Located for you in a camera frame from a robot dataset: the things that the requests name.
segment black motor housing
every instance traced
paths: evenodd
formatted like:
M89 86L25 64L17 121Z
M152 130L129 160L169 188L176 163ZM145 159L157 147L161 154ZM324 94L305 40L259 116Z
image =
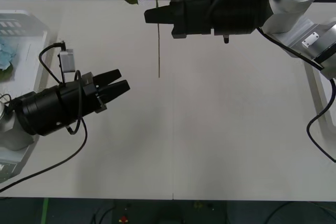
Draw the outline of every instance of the black motor housing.
M221 0L210 15L214 0L172 0L169 6L145 12L146 23L174 24L172 36L191 34L250 34L271 16L268 0Z

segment white table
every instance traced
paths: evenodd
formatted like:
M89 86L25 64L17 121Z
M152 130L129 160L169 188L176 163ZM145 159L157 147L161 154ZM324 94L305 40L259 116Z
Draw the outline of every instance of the white table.
M143 18L153 6L0 1L58 33L82 73L119 68L131 86L107 111L85 118L89 140L78 156L2 196L336 200L336 165L306 135L316 109L302 62L257 32L225 45L214 36L174 40L165 25L158 79L156 25ZM335 11L314 4L308 16L323 22ZM59 71L56 57L52 69ZM336 155L319 124L312 134ZM83 131L65 130L41 137L23 172L1 186L63 160L82 139Z

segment white container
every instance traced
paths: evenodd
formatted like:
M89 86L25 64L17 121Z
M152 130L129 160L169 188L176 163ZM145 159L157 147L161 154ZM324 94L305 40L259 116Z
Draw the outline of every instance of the white container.
M0 10L0 37L16 50L12 62L14 71L9 80L0 81L0 94L8 93L13 99L39 91L44 69L38 55L48 46L49 34L44 23L24 10ZM15 152L0 147L0 183L21 172L35 148L38 136L34 136L34 141Z
M49 44L49 28L24 10L0 10L0 37L14 50L14 71L7 81L0 81L0 94L12 98L38 91L43 67L39 53Z

